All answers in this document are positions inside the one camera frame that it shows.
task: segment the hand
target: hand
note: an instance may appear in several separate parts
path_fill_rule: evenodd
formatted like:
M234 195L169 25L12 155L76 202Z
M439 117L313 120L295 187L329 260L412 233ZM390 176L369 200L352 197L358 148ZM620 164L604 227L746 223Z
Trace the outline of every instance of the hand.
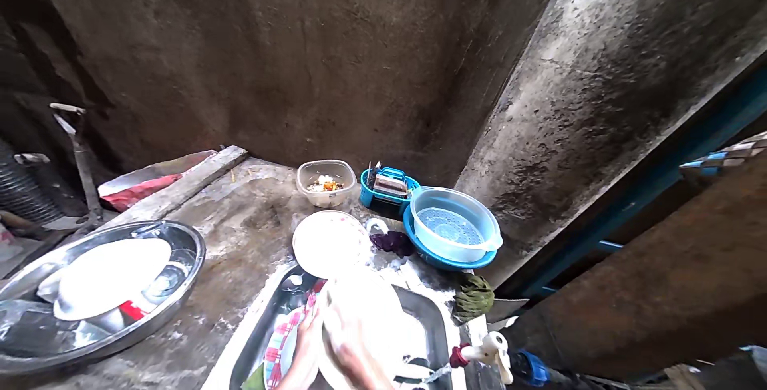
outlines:
M333 352L344 374L359 388L367 390L393 389L386 372L370 355L363 341L362 321L350 307L341 312L341 302L333 301L325 315Z
M325 350L322 343L322 308L319 303L310 313L313 315L307 315L298 325L293 363L274 390L305 390L317 377L319 360Z

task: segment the purple cloth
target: purple cloth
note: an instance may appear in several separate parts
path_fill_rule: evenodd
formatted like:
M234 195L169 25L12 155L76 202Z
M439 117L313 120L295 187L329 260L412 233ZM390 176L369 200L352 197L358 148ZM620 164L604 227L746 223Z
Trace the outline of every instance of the purple cloth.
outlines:
M387 252L396 253L400 258L413 255L416 248L410 242L407 234L399 231L389 231L386 234L371 234L370 241L375 247Z

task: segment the corrugated pipe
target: corrugated pipe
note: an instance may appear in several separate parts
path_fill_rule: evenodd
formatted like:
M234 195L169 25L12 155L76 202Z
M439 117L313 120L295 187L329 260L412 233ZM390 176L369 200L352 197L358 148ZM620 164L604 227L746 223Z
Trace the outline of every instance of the corrugated pipe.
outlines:
M13 159L13 149L0 140L0 209L36 223L64 214L47 197L27 170Z

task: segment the clear plastic container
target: clear plastic container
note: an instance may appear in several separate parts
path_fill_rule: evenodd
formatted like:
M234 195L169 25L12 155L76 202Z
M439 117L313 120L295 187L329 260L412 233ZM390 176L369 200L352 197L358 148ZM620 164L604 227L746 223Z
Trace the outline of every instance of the clear plastic container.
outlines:
M471 263L503 245L493 214L465 193L421 187L413 191L410 209L416 237L440 257Z
M306 187L311 185L321 175L332 176L336 182L344 185L343 189L328 192L312 192ZM336 207L341 204L352 192L357 184L357 177L348 163L338 159L314 160L303 163L298 168L295 177L295 186L309 201L322 208Z

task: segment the blue plastic basket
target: blue plastic basket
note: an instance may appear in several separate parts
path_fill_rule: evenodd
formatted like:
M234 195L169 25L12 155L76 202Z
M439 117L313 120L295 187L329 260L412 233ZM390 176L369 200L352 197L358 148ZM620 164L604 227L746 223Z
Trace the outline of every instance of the blue plastic basket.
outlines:
M399 198L387 193L380 193L374 191L368 187L365 180L368 179L368 172L370 169L366 169L360 174L360 202L363 206L370 208L370 204L373 202L373 198L386 201L387 203L397 204L399 206L399 215L402 216L405 213L405 209L410 205L410 198ZM405 172L401 169L384 167L378 171L379 174L391 177L392 179L402 180L407 184L408 190L420 188L421 185L412 177L405 176Z

